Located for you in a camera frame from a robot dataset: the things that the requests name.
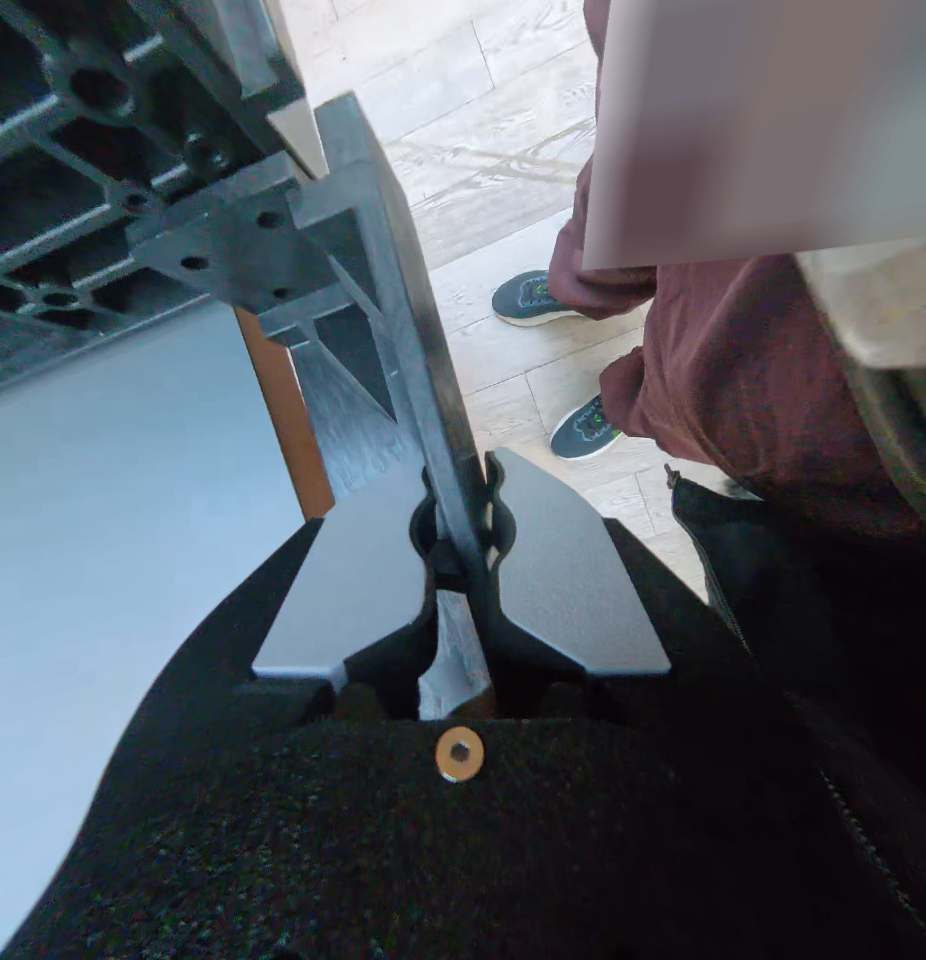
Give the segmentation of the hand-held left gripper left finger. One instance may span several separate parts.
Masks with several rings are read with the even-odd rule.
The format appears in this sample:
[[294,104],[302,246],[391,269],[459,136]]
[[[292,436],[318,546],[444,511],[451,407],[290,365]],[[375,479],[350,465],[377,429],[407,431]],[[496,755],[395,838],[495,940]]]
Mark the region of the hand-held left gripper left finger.
[[325,516],[253,661],[258,681],[371,688],[417,719],[438,646],[435,574],[419,536],[433,505],[421,464],[396,464]]

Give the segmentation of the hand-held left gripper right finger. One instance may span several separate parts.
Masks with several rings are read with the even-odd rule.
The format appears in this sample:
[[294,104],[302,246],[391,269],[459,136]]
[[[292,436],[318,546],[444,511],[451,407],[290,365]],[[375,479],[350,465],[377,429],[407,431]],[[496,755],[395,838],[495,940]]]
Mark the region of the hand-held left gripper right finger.
[[663,677],[671,661],[601,514],[506,448],[486,454],[495,556],[487,665],[499,707],[534,714],[555,684]]

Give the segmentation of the dark grey sneaker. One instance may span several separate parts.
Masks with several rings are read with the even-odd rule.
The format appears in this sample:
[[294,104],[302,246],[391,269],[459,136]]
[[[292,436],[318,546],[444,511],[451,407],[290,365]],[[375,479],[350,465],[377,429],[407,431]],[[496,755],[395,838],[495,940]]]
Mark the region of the dark grey sneaker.
[[496,318],[518,329],[532,329],[582,314],[553,297],[547,270],[529,270],[502,283],[493,293]]
[[563,461],[581,461],[608,450],[622,436],[622,431],[610,422],[602,397],[597,394],[559,421],[549,447],[553,455]]

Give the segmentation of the black zippered bag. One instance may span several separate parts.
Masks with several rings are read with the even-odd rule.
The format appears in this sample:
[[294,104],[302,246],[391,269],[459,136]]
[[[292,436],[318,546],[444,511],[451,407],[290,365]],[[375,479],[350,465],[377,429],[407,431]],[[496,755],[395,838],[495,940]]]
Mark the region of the black zippered bag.
[[[851,364],[850,384],[926,520],[926,367]],[[860,860],[926,950],[926,543],[834,539],[666,474],[711,606],[807,728]]]

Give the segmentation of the person in maroon trousers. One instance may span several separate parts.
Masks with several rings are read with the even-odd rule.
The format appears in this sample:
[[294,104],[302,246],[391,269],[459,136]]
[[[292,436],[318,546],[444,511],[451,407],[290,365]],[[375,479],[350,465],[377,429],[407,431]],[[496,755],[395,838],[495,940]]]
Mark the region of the person in maroon trousers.
[[592,1],[584,17],[594,154],[548,277],[595,321],[649,304],[642,345],[600,376],[610,422],[786,524],[926,544],[795,258],[926,237],[926,2]]

